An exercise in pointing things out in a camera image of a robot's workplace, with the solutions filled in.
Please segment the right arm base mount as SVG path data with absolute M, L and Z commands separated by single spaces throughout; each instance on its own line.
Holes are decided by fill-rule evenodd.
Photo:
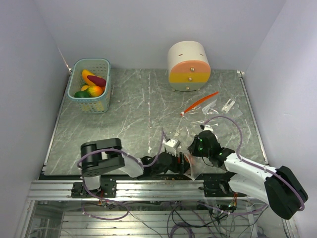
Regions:
M 204 192 L 205 197 L 233 197 L 233 191 L 229 186 L 230 179 L 235 175 L 232 172 L 223 174 L 202 174 L 198 178 L 203 180 L 199 190 Z

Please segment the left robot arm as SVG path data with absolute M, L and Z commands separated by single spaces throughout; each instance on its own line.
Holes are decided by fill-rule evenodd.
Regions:
M 119 138 L 84 143 L 77 164 L 83 177 L 83 190 L 90 197 L 97 196 L 101 191 L 101 176 L 114 170 L 120 170 L 131 178 L 155 178 L 166 172 L 182 175 L 190 169 L 190 163 L 178 151 L 179 145 L 177 139 L 162 137 L 158 154 L 136 158 L 122 150 Z

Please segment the yellow orange fake mango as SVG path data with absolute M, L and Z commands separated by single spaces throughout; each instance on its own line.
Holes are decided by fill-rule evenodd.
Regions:
M 87 83 L 87 84 L 90 84 L 90 80 L 88 79 L 88 76 L 95 76 L 92 72 L 84 69 L 82 70 L 82 78 L 84 79 L 84 81 Z

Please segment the dark green fake avocado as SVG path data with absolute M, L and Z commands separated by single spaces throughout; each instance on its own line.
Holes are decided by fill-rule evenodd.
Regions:
M 90 96 L 86 91 L 78 91 L 74 94 L 74 98 L 90 98 Z

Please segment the peach coloured fake fruit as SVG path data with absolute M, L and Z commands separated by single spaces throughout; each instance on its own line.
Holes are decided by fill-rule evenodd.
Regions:
M 90 86 L 89 85 L 84 85 L 82 88 L 81 88 L 81 91 L 85 91 L 89 88 Z

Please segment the purple fake fruit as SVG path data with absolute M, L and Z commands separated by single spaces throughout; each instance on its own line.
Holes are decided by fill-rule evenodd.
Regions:
M 88 82 L 90 83 L 90 85 L 92 85 L 92 86 L 99 86 L 99 87 L 106 86 L 106 80 L 101 78 L 101 77 L 94 76 L 94 75 L 88 75 L 87 79 L 88 79 Z

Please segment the orange green fake mango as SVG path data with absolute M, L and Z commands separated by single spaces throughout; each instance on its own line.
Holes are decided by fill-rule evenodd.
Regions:
M 100 86 L 90 86 L 87 92 L 91 97 L 99 97 L 103 94 L 104 89 Z

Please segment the clear red-zip bag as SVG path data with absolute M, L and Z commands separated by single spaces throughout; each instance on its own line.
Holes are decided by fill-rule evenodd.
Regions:
M 190 107 L 182 111 L 180 115 L 183 119 L 192 124 L 201 124 L 216 116 L 226 116 L 231 119 L 238 119 L 243 113 L 236 101 L 235 105 L 227 114 L 221 111 L 228 99 L 230 98 L 222 97 L 219 92 L 215 92 L 199 99 Z

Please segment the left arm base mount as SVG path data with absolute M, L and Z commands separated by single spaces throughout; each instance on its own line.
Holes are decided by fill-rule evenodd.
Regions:
M 97 189 L 90 191 L 92 194 L 102 198 L 115 198 L 116 196 L 116 181 L 111 178 L 101 177 L 101 186 Z M 75 182 L 71 190 L 72 198 L 92 198 L 82 182 Z

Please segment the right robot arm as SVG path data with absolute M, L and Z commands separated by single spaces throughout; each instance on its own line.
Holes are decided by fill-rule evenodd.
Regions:
M 302 211 L 309 198 L 290 168 L 265 166 L 246 159 L 235 150 L 221 147 L 210 130 L 196 135 L 188 151 L 195 157 L 207 158 L 213 166 L 225 171 L 218 184 L 222 195 L 251 196 L 269 205 L 285 220 Z

